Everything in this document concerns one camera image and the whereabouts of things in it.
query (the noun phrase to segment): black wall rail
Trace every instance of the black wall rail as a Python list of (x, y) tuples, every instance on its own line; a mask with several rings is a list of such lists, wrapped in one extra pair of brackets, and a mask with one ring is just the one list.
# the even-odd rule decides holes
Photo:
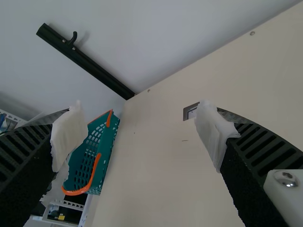
[(108, 86), (122, 98), (128, 100), (135, 95), (132, 90), (74, 46), (74, 42), (77, 39), (77, 32), (73, 32), (71, 40), (66, 40), (63, 36), (44, 23), (39, 28), (36, 35), (63, 53), (66, 57), (94, 76), (97, 80)]

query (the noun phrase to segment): white ceiling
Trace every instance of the white ceiling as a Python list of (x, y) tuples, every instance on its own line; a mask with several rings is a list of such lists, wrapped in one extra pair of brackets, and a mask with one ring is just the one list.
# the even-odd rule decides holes
[(2, 11), (6, 37), (47, 23), (139, 93), (273, 17), (297, 0), (14, 0)]

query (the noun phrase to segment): teal plastic basket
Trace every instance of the teal plastic basket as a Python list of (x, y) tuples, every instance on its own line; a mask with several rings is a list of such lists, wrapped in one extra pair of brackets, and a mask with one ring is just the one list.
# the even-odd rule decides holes
[(66, 195), (100, 194), (120, 120), (110, 110), (88, 124), (89, 135), (69, 160)]

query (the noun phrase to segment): orange handle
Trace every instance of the orange handle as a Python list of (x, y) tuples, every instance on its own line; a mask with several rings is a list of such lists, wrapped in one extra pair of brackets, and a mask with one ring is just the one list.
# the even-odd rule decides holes
[(104, 114), (100, 115), (99, 117), (101, 117), (101, 116), (107, 114), (108, 112), (109, 112), (109, 115), (108, 115), (108, 117), (107, 117), (106, 127), (109, 128), (110, 118), (111, 118), (111, 116), (112, 116), (112, 114), (113, 114), (113, 109), (111, 109), (111, 110), (109, 110), (109, 111), (106, 111)]
[(91, 186), (91, 183), (93, 182), (95, 171), (96, 171), (96, 168), (97, 168), (97, 165), (98, 165), (98, 162), (99, 162), (100, 158), (101, 158), (101, 153), (98, 153), (97, 156), (96, 156), (94, 166), (93, 166), (93, 172), (92, 172), (92, 174), (90, 176), (90, 179), (89, 179), (89, 183), (86, 186), (84, 186), (83, 188), (80, 188), (80, 189), (74, 190), (74, 191), (65, 190), (64, 187), (62, 186), (61, 189), (64, 192), (64, 194), (66, 194), (66, 195), (80, 195), (80, 194), (83, 194), (83, 193), (87, 192), (89, 190), (90, 186)]

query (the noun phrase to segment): white cloth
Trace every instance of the white cloth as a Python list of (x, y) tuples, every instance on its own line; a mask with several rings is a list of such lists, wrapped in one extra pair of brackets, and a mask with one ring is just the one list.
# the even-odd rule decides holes
[(240, 134), (234, 123), (226, 121), (217, 112), (217, 107), (208, 100), (202, 100), (198, 105), (195, 125), (199, 137), (219, 173), (226, 151), (226, 140), (238, 138)]
[(58, 172), (68, 154), (74, 151), (87, 137), (89, 131), (84, 120), (84, 112), (78, 100), (76, 106), (62, 114), (54, 123), (51, 135), (53, 156), (52, 168)]

